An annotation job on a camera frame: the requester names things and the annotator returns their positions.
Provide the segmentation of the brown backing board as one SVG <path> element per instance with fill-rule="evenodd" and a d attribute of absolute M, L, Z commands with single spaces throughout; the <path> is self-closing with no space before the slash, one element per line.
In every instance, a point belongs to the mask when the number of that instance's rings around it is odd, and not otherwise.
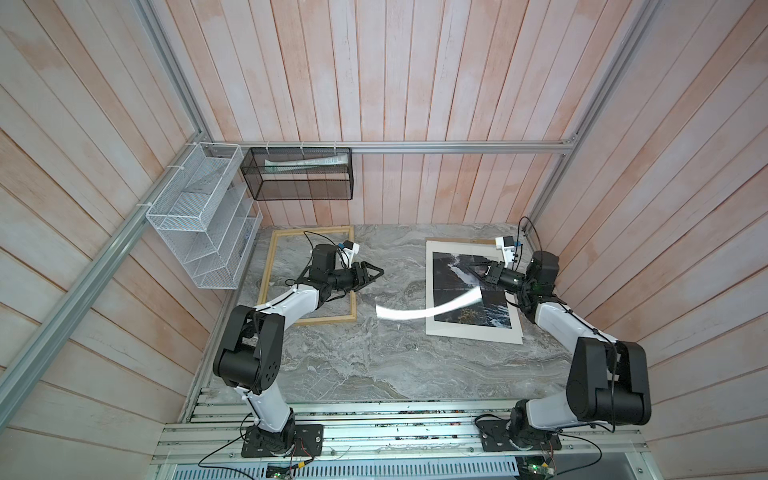
<path fill-rule="evenodd" d="M 495 240 L 493 239 L 480 239 L 480 238 L 427 238 L 427 242 L 442 242 L 442 243 L 461 243 L 461 244 L 481 244 L 495 246 Z"/>

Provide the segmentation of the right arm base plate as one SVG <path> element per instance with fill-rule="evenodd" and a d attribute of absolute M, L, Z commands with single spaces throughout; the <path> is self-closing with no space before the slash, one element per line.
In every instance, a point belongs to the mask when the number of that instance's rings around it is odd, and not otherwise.
<path fill-rule="evenodd" d="M 523 452 L 562 449 L 556 433 L 517 425 L 512 420 L 482 417 L 474 421 L 484 452 Z"/>

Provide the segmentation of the waterfall photo print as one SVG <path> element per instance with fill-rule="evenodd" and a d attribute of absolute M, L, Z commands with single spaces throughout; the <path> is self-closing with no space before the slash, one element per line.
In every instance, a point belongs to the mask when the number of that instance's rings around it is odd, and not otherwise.
<path fill-rule="evenodd" d="M 426 241 L 426 333 L 520 345 L 523 331 L 514 296 L 482 280 L 502 253 L 489 240 Z"/>

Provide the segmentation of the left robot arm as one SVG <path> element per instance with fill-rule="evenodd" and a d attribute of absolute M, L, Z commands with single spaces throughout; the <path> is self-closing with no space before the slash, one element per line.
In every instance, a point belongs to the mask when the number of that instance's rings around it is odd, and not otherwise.
<path fill-rule="evenodd" d="M 356 261 L 358 249 L 359 245 L 349 240 L 316 245 L 287 292 L 264 304 L 240 305 L 230 312 L 212 371 L 240 394 L 254 416 L 244 436 L 245 447 L 277 456 L 296 446 L 295 413 L 277 385 L 284 334 L 324 304 L 357 292 L 384 275 L 383 269 Z"/>

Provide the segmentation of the transparent acrylic sheet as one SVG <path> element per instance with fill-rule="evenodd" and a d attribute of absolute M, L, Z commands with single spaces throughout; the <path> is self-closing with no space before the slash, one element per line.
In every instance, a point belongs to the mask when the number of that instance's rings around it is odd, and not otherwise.
<path fill-rule="evenodd" d="M 458 297 L 438 306 L 424 309 L 395 310 L 381 305 L 375 306 L 375 312 L 379 319 L 391 321 L 409 321 L 420 318 L 434 317 L 453 312 L 482 301 L 482 290 L 475 287 Z"/>

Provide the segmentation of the paper in black basket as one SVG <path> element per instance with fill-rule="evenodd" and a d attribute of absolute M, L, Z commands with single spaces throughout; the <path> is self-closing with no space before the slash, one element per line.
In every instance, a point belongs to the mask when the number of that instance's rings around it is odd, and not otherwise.
<path fill-rule="evenodd" d="M 283 174 L 291 172 L 335 172 L 345 169 L 349 164 L 348 154 L 337 154 L 321 157 L 302 158 L 268 158 L 264 160 L 263 171 L 268 174 Z"/>

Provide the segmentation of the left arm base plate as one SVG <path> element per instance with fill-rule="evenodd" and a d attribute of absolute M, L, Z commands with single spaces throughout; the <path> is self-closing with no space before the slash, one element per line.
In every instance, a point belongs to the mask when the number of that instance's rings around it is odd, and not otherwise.
<path fill-rule="evenodd" d="M 241 449 L 243 458 L 268 458 L 303 455 L 321 455 L 324 426 L 321 424 L 287 425 L 282 432 L 267 432 L 258 426 L 250 426 Z"/>

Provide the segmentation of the aluminium rail platform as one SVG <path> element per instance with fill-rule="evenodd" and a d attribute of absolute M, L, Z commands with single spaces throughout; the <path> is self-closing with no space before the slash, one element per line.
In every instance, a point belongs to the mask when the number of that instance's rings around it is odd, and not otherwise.
<path fill-rule="evenodd" d="M 190 422 L 169 424 L 150 463 L 160 478 L 658 479 L 659 467 L 637 427 L 568 429 L 562 449 L 484 452 L 474 421 L 507 419 L 511 400 L 304 403 L 296 423 L 321 424 L 320 456 L 243 458 L 252 418 L 246 407 L 203 398 Z"/>

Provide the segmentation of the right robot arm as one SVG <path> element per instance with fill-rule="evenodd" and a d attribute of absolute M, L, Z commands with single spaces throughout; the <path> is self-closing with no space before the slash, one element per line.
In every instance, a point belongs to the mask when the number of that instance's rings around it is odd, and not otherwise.
<path fill-rule="evenodd" d="M 565 390 L 520 400 L 510 412 L 508 442 L 520 450 L 540 447 L 558 432 L 597 425 L 645 425 L 652 415 L 646 352 L 589 324 L 554 293 L 559 258 L 536 251 L 523 273 L 499 261 L 472 260 L 482 284 L 515 297 L 514 305 L 535 326 L 572 353 Z"/>

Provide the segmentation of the aluminium frame profile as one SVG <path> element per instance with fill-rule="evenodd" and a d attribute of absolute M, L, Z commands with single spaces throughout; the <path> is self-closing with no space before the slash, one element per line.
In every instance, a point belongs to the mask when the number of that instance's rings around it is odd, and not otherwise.
<path fill-rule="evenodd" d="M 176 417 L 223 298 L 146 213 L 187 154 L 353 153 L 353 197 L 275 225 L 538 214 L 644 1 L 5 1 L 1 433 Z"/>

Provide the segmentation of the wooden picture frame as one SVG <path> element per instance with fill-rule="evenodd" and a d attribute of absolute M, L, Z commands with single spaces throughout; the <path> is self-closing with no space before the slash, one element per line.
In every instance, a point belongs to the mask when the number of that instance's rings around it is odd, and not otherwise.
<path fill-rule="evenodd" d="M 301 273 L 310 260 L 314 246 L 354 239 L 354 227 L 351 225 L 275 230 L 270 240 L 257 303 L 266 303 L 287 292 L 289 286 L 286 281 L 295 279 Z M 356 322 L 356 295 L 350 293 L 301 318 L 296 324 L 309 326 Z"/>

